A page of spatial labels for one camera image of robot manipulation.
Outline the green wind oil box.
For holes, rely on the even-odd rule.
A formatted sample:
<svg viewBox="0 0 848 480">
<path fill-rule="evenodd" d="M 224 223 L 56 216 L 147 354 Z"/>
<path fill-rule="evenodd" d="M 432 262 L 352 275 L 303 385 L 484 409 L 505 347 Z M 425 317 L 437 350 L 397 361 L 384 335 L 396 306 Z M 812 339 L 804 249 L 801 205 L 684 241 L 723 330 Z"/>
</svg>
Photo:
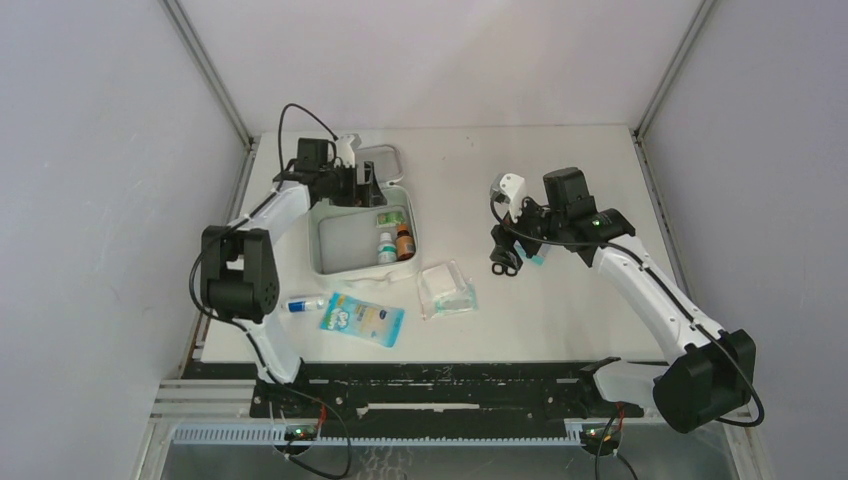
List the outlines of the green wind oil box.
<svg viewBox="0 0 848 480">
<path fill-rule="evenodd" d="M 387 210 L 376 215 L 376 227 L 378 229 L 397 228 L 407 224 L 408 218 L 404 209 Z"/>
</svg>

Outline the blue plaster packets bag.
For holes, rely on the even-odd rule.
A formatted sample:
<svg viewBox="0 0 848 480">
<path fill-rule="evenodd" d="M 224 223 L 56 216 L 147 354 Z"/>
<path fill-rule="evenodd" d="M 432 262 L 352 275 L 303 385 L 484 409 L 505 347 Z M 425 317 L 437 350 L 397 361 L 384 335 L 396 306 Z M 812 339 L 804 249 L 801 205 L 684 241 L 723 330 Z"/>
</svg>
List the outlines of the blue plaster packets bag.
<svg viewBox="0 0 848 480">
<path fill-rule="evenodd" d="M 525 250 L 521 251 L 521 255 L 523 256 L 523 258 L 525 260 L 529 260 L 531 263 L 533 263 L 535 265 L 542 266 L 544 264 L 545 260 L 546 260 L 546 256 L 547 256 L 547 253 L 549 252 L 549 250 L 550 250 L 549 245 L 542 245 L 539 248 L 539 250 L 536 251 L 532 255 L 527 253 Z"/>
</svg>

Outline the white plastic bottle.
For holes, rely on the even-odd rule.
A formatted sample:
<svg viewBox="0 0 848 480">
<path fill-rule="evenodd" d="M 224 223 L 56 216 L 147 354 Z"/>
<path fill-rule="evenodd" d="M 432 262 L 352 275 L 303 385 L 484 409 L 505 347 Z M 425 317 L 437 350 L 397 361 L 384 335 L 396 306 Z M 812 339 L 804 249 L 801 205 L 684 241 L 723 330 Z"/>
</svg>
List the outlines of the white plastic bottle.
<svg viewBox="0 0 848 480">
<path fill-rule="evenodd" d="M 397 249 L 390 232 L 382 232 L 377 246 L 377 264 L 386 265 L 397 261 Z"/>
</svg>

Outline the white medicine kit box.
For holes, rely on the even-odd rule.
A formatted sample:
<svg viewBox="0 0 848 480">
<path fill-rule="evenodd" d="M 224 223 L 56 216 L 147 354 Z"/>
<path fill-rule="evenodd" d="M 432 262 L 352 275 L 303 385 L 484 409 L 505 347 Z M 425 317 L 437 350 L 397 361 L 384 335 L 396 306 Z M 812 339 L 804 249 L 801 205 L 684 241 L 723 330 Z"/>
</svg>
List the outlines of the white medicine kit box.
<svg viewBox="0 0 848 480">
<path fill-rule="evenodd" d="M 362 147 L 359 159 L 371 161 L 376 178 L 388 203 L 382 207 L 346 208 L 318 203 L 307 214 L 310 266 L 317 282 L 327 288 L 382 287 L 413 277 L 420 269 L 420 256 L 377 264 L 377 246 L 382 232 L 396 234 L 397 228 L 378 229 L 376 215 L 404 209 L 415 244 L 418 232 L 414 209 L 408 191 L 400 185 L 403 179 L 401 151 L 390 144 Z"/>
</svg>

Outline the brown bottle orange cap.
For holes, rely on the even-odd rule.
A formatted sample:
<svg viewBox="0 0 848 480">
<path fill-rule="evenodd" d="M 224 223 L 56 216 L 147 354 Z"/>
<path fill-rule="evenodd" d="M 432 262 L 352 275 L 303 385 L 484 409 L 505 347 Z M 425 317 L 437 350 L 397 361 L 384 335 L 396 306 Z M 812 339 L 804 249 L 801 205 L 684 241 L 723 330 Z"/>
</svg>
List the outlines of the brown bottle orange cap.
<svg viewBox="0 0 848 480">
<path fill-rule="evenodd" d="M 398 261 L 411 259 L 416 253 L 416 244 L 408 225 L 401 224 L 396 230 L 396 254 Z"/>
</svg>

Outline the white gauze pad packet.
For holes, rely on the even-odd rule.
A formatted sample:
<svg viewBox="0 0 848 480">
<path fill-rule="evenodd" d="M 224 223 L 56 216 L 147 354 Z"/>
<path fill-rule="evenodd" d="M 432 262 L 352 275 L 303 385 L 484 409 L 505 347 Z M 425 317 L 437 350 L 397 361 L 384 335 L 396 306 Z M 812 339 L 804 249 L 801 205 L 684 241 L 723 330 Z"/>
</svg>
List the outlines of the white gauze pad packet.
<svg viewBox="0 0 848 480">
<path fill-rule="evenodd" d="M 433 299 L 458 294 L 466 283 L 455 260 L 435 265 L 419 273 L 419 287 Z"/>
</svg>

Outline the blue white small tube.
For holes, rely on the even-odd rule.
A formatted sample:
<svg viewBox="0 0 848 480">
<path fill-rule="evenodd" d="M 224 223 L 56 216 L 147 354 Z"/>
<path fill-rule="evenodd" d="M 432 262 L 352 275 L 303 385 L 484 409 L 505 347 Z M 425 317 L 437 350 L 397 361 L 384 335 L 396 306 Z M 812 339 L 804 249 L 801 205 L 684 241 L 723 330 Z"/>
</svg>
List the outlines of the blue white small tube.
<svg viewBox="0 0 848 480">
<path fill-rule="evenodd" d="M 322 295 L 297 296 L 286 299 L 282 305 L 290 313 L 320 311 L 326 308 L 328 299 Z"/>
</svg>

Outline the black handled scissors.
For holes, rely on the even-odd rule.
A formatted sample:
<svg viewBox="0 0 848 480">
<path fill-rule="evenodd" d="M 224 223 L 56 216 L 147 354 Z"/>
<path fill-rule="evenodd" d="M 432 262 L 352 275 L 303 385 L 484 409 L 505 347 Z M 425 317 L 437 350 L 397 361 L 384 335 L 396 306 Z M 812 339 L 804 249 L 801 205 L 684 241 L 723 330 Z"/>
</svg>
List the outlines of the black handled scissors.
<svg viewBox="0 0 848 480">
<path fill-rule="evenodd" d="M 519 270 L 513 268 L 509 264 L 493 262 L 491 265 L 491 272 L 496 276 L 516 277 Z"/>
</svg>

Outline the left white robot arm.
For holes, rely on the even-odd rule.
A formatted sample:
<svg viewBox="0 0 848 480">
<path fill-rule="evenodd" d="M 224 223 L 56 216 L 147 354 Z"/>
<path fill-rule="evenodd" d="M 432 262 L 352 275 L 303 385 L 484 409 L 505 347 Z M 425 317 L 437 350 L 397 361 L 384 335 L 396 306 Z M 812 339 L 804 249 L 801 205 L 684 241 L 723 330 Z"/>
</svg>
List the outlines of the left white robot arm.
<svg viewBox="0 0 848 480">
<path fill-rule="evenodd" d="M 302 359 L 277 319 L 281 281 L 274 244 L 321 201 L 343 208 L 386 205 L 373 161 L 357 157 L 360 145 L 356 134 L 299 139 L 266 198 L 229 224 L 203 231 L 190 271 L 192 302 L 245 335 L 260 379 L 279 384 L 273 401 L 290 417 L 310 409 L 313 392 L 296 380 Z"/>
</svg>

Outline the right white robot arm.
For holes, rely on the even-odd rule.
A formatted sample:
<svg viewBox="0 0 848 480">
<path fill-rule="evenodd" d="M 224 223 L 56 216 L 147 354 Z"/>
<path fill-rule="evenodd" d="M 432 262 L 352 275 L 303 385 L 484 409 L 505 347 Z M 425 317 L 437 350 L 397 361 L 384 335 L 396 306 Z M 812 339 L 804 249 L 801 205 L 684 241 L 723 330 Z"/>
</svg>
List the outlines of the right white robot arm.
<svg viewBox="0 0 848 480">
<path fill-rule="evenodd" d="M 608 357 L 578 378 L 577 410 L 605 415 L 616 404 L 656 410 L 675 431 L 707 423 L 753 428 L 765 419 L 753 385 L 756 344 L 743 329 L 729 331 L 705 314 L 660 269 L 634 226 L 614 209 L 598 209 L 576 167 L 543 177 L 546 202 L 536 202 L 515 173 L 495 177 L 489 208 L 495 214 L 490 254 L 495 275 L 514 277 L 524 259 L 559 246 L 607 279 L 653 335 L 664 365 Z"/>
</svg>

